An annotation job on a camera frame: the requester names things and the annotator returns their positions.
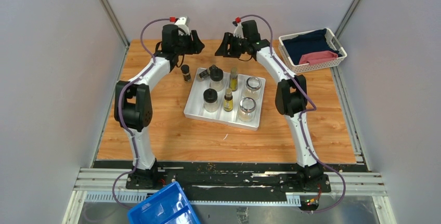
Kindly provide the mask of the small dark spice jar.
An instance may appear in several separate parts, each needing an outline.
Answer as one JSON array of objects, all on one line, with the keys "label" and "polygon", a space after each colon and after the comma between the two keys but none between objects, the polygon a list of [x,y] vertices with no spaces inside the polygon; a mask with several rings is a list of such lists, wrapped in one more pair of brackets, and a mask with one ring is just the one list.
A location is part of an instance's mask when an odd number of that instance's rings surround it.
[{"label": "small dark spice jar", "polygon": [[203,80],[205,80],[205,79],[207,79],[207,78],[209,78],[209,77],[210,77],[210,71],[209,71],[209,69],[205,69],[205,70],[203,70],[202,72],[200,72],[200,73],[197,75],[197,79],[200,80],[200,81],[203,81]]},{"label": "small dark spice jar", "polygon": [[180,67],[182,74],[183,74],[183,79],[186,83],[190,83],[191,82],[191,74],[190,74],[190,68],[189,65],[187,64],[183,64]]}]

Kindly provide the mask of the black lid bead jar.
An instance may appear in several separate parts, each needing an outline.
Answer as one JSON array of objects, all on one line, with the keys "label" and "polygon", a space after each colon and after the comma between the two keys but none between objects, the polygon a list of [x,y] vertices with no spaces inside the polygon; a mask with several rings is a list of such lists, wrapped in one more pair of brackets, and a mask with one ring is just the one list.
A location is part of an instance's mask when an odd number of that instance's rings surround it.
[{"label": "black lid bead jar", "polygon": [[218,93],[212,88],[203,92],[204,109],[207,112],[216,112],[218,110]]},{"label": "black lid bead jar", "polygon": [[221,91],[224,88],[223,79],[224,72],[221,68],[212,65],[209,68],[210,72],[210,87],[216,91]]}]

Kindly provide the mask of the yellow label sauce bottle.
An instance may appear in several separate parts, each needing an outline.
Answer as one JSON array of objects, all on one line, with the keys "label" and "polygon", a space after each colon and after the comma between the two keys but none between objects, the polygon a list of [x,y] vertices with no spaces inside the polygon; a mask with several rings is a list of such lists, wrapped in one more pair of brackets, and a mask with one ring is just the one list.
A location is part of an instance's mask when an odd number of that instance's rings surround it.
[{"label": "yellow label sauce bottle", "polygon": [[230,70],[229,88],[232,91],[236,91],[238,89],[238,69],[237,69],[237,67],[232,67]]},{"label": "yellow label sauce bottle", "polygon": [[233,110],[233,106],[234,104],[233,104],[232,90],[230,88],[227,88],[224,94],[223,109],[226,112],[230,112]]}]

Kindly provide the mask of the glass jar with grains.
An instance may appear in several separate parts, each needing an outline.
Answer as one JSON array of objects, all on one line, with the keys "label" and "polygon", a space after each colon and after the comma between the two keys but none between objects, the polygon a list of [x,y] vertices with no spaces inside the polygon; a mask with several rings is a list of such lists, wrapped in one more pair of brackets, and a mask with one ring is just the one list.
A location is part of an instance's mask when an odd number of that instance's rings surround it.
[{"label": "glass jar with grains", "polygon": [[261,87],[262,87],[262,81],[258,77],[255,76],[248,77],[245,82],[243,96],[258,101],[260,98]]}]

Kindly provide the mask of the glass jar front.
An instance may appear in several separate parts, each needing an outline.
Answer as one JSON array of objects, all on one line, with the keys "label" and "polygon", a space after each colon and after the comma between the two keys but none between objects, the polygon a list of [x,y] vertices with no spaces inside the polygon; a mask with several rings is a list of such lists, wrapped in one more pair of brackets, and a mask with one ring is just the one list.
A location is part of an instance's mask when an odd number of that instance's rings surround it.
[{"label": "glass jar front", "polygon": [[251,122],[255,118],[257,103],[251,97],[244,97],[239,102],[238,118],[242,122]]}]

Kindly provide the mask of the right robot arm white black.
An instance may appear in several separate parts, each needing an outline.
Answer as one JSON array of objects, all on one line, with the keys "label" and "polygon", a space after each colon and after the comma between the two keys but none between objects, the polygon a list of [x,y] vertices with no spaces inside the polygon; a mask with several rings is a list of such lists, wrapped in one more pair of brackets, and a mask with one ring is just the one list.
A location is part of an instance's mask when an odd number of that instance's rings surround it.
[{"label": "right robot arm white black", "polygon": [[254,20],[243,21],[237,17],[233,21],[234,32],[226,32],[216,56],[239,58],[249,54],[261,64],[277,83],[275,106],[285,117],[296,150],[299,170],[295,179],[286,180],[284,185],[298,186],[303,191],[326,186],[323,165],[317,160],[306,121],[308,96],[305,92],[306,79],[293,73],[277,56],[272,41],[262,39]]}]

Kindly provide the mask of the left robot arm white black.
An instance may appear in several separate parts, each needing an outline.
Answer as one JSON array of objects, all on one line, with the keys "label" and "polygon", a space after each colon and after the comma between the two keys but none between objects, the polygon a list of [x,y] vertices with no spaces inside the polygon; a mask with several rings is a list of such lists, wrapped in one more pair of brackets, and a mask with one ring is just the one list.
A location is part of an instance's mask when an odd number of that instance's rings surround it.
[{"label": "left robot arm white black", "polygon": [[195,30],[186,23],[166,24],[158,50],[149,63],[129,81],[118,81],[115,87],[114,117],[126,132],[133,154],[131,183],[154,189],[159,184],[158,163],[153,154],[148,126],[153,117],[151,91],[178,66],[179,57],[199,54],[205,45]]}]

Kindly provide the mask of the white divided organizer tray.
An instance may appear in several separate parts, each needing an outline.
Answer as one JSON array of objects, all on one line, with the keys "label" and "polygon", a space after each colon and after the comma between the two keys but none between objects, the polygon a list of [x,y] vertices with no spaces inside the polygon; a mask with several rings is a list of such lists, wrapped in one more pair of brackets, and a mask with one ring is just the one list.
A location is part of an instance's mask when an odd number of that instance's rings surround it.
[{"label": "white divided organizer tray", "polygon": [[230,83],[230,73],[223,72],[222,89],[212,88],[208,77],[199,79],[206,68],[198,68],[184,108],[187,118],[225,124],[248,130],[258,130],[262,112],[266,79],[238,74],[237,90],[232,92],[232,109],[224,109],[225,94]]}]

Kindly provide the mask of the navy blue cloth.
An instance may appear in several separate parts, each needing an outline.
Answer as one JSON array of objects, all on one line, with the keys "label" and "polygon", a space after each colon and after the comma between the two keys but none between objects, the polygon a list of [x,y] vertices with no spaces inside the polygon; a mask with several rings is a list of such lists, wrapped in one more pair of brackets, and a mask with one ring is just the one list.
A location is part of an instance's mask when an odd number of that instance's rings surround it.
[{"label": "navy blue cloth", "polygon": [[327,43],[326,34],[327,29],[315,30],[306,34],[298,35],[290,39],[283,40],[282,43],[293,62],[294,65],[299,65],[299,60],[302,55],[318,51],[332,51],[342,56],[338,50],[334,50]]}]

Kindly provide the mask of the pink cloth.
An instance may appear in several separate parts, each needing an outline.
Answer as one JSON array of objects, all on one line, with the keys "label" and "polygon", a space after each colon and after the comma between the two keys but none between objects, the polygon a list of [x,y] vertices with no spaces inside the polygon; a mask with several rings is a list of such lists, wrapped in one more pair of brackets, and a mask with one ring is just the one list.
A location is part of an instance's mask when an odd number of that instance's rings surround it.
[{"label": "pink cloth", "polygon": [[315,64],[325,63],[335,60],[338,57],[339,55],[337,53],[329,50],[311,52],[301,56],[299,60],[299,65],[303,65],[303,64],[315,65]]}]

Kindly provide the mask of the white plastic basket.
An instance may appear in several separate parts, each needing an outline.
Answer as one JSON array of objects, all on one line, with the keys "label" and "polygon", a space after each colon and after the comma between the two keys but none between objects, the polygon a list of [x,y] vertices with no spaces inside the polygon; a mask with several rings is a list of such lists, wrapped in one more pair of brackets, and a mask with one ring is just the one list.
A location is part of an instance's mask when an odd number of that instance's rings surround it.
[{"label": "white plastic basket", "polygon": [[335,60],[325,62],[325,63],[315,64],[315,65],[309,65],[309,64],[294,65],[286,48],[285,48],[285,45],[282,43],[282,41],[286,40],[286,39],[293,38],[293,37],[297,37],[298,35],[306,34],[306,33],[309,33],[309,32],[315,31],[315,30],[300,32],[300,33],[293,33],[293,34],[288,34],[288,35],[282,35],[278,38],[279,51],[282,54],[282,57],[283,57],[283,60],[286,64],[286,66],[290,70],[292,70],[294,73],[300,74],[300,73],[305,73],[305,72],[310,72],[310,71],[315,71],[315,70],[320,70],[320,69],[332,68],[332,67],[338,66],[347,57],[347,52],[343,48],[343,46],[340,43],[340,41],[338,40],[338,38],[332,32],[332,30],[330,30],[329,28],[324,28],[324,29],[328,30],[328,33],[326,34],[327,43],[330,45],[330,47],[332,49],[338,50],[342,54],[342,56],[338,57]]}]

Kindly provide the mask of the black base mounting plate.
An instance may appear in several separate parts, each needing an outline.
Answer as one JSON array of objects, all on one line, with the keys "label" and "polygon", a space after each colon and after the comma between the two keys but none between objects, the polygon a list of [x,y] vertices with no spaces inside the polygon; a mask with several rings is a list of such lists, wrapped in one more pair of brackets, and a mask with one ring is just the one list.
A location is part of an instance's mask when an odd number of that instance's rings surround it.
[{"label": "black base mounting plate", "polygon": [[159,161],[152,173],[137,170],[126,188],[160,190],[177,181],[190,200],[277,202],[286,193],[319,196],[331,192],[328,175],[294,163],[228,163]]}]

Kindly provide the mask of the blue plastic bin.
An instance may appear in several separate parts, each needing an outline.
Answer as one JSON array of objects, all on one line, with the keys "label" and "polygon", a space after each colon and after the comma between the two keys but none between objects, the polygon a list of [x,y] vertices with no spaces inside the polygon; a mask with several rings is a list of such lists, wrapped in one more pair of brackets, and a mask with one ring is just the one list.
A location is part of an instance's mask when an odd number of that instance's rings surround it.
[{"label": "blue plastic bin", "polygon": [[200,223],[182,187],[172,182],[131,208],[129,223]]}]

